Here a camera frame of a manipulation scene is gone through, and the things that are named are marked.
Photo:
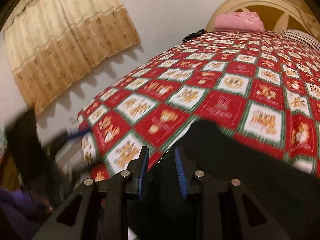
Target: white wall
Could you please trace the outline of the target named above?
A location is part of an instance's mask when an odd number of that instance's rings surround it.
[[[137,66],[180,44],[189,33],[205,29],[212,13],[225,0],[121,0],[138,30],[141,44],[115,55],[65,92],[39,117],[42,141],[71,126],[70,118],[101,90]],[[0,36],[0,128],[25,103],[13,81],[3,36]]]

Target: bed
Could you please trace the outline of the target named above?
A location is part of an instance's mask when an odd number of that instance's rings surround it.
[[[215,31],[217,15],[259,14],[267,31]],[[78,114],[92,127],[82,141],[87,161],[102,158],[91,177],[124,170],[140,149],[151,167],[201,119],[241,143],[320,176],[320,53],[281,36],[308,32],[285,0],[228,0],[197,39],[152,58],[107,87]]]

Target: pink pillow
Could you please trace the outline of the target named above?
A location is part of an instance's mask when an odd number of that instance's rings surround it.
[[[235,12],[217,16],[214,27],[217,29],[263,32],[263,22],[255,12]]]

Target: headboard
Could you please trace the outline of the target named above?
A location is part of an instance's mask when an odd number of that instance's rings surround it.
[[[267,31],[282,33],[284,28],[289,28],[308,33],[302,12],[286,0],[227,0],[211,16],[206,31],[214,30],[214,21],[218,15],[246,10],[256,12]]]

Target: metal screw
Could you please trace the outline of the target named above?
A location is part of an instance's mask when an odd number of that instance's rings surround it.
[[[83,182],[86,186],[90,186],[93,183],[93,179],[87,178]]]
[[[203,177],[204,176],[204,172],[203,171],[196,171],[195,172],[195,175],[199,178]]]
[[[241,184],[241,181],[239,181],[239,179],[233,179],[231,183],[233,186],[239,186]]]
[[[121,171],[121,172],[120,172],[120,175],[121,175],[122,177],[128,177],[128,176],[130,175],[130,171],[127,171],[127,170]]]

